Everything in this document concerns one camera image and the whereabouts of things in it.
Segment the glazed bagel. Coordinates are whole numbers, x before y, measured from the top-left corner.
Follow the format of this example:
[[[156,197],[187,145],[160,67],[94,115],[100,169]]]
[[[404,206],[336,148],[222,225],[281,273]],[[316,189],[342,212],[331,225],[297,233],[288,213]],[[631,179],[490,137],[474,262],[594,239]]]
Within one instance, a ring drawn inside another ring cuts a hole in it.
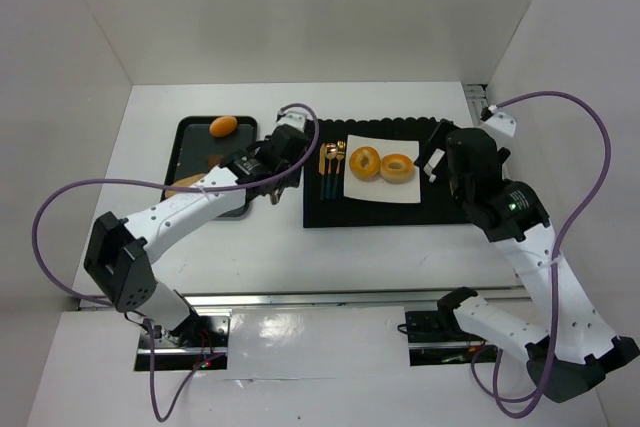
[[[380,161],[381,178],[393,184],[409,182],[414,176],[413,161],[404,154],[394,153],[384,156]]]
[[[349,158],[351,173],[361,181],[371,181],[380,170],[380,156],[376,149],[364,146],[356,149]]]

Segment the metal tongs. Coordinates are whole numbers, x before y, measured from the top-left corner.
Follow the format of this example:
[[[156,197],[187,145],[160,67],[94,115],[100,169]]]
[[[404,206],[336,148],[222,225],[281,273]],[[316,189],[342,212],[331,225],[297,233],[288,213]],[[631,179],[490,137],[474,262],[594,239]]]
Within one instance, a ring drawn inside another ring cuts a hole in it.
[[[280,202],[283,192],[283,187],[275,187],[270,191],[269,199],[272,205],[277,205]]]

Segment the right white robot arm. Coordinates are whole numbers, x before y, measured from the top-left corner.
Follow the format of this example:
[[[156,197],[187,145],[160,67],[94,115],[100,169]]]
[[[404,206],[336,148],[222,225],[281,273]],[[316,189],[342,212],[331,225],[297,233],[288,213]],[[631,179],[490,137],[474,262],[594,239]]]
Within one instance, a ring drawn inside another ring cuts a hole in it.
[[[438,303],[447,327],[481,337],[521,361],[556,403],[582,395],[639,355],[636,342],[601,317],[562,254],[549,215],[532,187],[509,180],[503,164],[516,124],[489,114],[478,127],[441,121],[416,160],[431,181],[446,179],[454,202],[508,260],[555,330],[490,305],[471,288]]]

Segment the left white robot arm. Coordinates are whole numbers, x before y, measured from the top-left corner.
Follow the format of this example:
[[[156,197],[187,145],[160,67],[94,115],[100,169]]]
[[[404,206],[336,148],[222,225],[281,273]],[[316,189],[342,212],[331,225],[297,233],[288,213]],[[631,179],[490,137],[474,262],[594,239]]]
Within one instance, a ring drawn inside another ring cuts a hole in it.
[[[300,183],[299,161],[311,150],[307,115],[280,112],[263,141],[227,155],[186,191],[126,218],[107,212],[92,227],[84,269],[123,314],[137,313],[177,343],[190,342],[206,322],[177,291],[158,280],[154,264],[206,223],[265,196],[277,204]]]

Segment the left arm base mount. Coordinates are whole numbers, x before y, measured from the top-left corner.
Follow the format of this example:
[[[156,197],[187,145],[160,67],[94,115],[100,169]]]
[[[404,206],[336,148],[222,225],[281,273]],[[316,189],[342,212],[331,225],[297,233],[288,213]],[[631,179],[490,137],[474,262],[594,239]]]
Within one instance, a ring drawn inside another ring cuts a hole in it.
[[[203,371],[226,370],[230,337],[231,312],[214,310],[201,313],[201,323],[188,337],[180,340],[152,323],[150,334],[142,319],[131,319],[141,327],[133,369],[148,372],[153,346],[156,371],[187,372],[197,367]]]

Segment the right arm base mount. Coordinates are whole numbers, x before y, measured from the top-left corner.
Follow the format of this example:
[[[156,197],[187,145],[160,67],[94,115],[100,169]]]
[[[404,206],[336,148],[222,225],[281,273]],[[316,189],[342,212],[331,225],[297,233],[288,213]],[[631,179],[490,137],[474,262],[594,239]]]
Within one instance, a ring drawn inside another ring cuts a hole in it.
[[[486,340],[455,330],[439,311],[406,311],[396,327],[408,343],[412,367],[493,363],[497,349]]]

